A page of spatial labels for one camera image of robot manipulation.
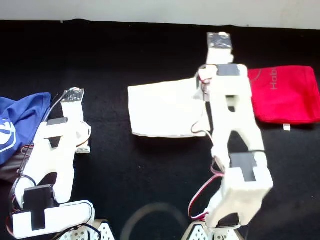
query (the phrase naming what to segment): blue fabric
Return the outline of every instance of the blue fabric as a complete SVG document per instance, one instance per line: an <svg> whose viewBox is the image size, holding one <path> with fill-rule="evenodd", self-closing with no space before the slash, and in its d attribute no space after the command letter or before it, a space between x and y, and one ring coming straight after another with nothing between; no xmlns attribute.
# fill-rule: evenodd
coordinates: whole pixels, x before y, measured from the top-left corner
<svg viewBox="0 0 320 240"><path fill-rule="evenodd" d="M48 92L33 94L19 101L0 97L0 165L23 145L32 143L50 103Z"/></svg>

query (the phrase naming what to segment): tag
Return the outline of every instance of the tag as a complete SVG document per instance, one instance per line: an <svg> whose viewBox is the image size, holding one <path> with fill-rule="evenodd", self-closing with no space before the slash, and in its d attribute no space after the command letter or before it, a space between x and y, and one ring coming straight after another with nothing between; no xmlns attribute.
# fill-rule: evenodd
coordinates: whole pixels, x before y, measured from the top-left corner
<svg viewBox="0 0 320 240"><path fill-rule="evenodd" d="M283 130L284 131L291 131L291 125L290 124L283 124Z"/></svg>

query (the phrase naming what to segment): red bag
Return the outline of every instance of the red bag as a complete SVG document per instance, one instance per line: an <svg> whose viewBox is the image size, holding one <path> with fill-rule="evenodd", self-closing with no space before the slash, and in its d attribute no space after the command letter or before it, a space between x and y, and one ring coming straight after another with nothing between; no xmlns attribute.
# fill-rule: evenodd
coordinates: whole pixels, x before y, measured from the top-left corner
<svg viewBox="0 0 320 240"><path fill-rule="evenodd" d="M266 123L320 121L320 94L309 66L278 66L248 71L256 117Z"/></svg>

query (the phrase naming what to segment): white wall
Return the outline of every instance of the white wall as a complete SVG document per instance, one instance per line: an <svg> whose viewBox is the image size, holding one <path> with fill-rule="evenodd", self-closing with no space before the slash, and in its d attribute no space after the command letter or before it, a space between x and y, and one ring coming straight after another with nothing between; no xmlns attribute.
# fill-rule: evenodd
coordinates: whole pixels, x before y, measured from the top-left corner
<svg viewBox="0 0 320 240"><path fill-rule="evenodd" d="M320 0L0 0L0 19L320 29Z"/></svg>

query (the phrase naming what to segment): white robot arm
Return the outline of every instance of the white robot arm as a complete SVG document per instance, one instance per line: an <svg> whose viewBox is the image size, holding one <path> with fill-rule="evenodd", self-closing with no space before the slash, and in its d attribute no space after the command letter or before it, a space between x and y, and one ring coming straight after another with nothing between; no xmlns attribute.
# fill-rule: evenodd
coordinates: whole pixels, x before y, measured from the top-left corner
<svg viewBox="0 0 320 240"><path fill-rule="evenodd" d="M201 220L205 221L206 231L225 238L229 230L246 226L256 215L273 180L254 116L248 70L244 65L231 64L229 34L208 33L207 39L207 62L198 71L195 98L210 102L214 127L211 155L222 170L223 179ZM239 133L248 152L229 153L232 131Z"/></svg>
<svg viewBox="0 0 320 240"><path fill-rule="evenodd" d="M84 89L66 90L60 99L63 118L45 119L35 134L32 153L14 190L13 201L16 199L20 206L12 214L13 235L17 239L59 233L95 220L90 202L68 202L75 153L90 153L91 126L84 122L83 96ZM49 173L57 173L56 182L38 185ZM89 228L88 231L93 236L94 232Z"/></svg>

